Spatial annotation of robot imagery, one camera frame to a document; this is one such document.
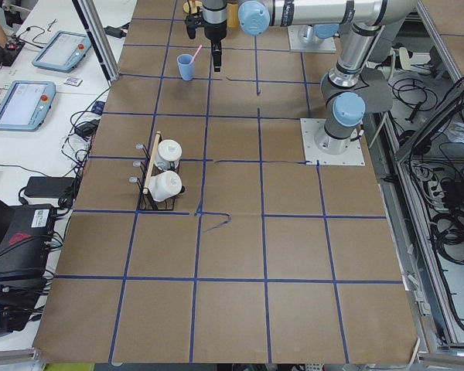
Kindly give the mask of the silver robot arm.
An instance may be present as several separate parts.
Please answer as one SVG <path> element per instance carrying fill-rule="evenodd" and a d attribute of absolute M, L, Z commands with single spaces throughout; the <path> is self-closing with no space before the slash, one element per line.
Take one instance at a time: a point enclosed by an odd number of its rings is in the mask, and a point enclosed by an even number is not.
<path fill-rule="evenodd" d="M 327 155 L 341 155 L 365 114 L 392 108 L 391 89 L 379 70 L 366 66 L 372 55 L 384 60 L 414 1 L 240 1 L 238 23 L 246 34 L 259 36 L 271 27 L 288 29 L 293 51 L 338 53 L 322 78 L 327 119 L 310 137 Z"/>

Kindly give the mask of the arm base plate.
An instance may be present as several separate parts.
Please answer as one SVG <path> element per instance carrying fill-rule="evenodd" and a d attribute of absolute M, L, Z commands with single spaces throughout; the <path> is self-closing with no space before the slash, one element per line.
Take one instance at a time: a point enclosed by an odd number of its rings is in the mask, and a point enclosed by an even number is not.
<path fill-rule="evenodd" d="M 335 53 L 334 36 L 338 31 L 338 24 L 289 26 L 290 50 L 301 53 Z"/>
<path fill-rule="evenodd" d="M 305 162 L 308 165 L 365 166 L 357 130 L 345 139 L 330 137 L 325 119 L 300 120 Z"/>

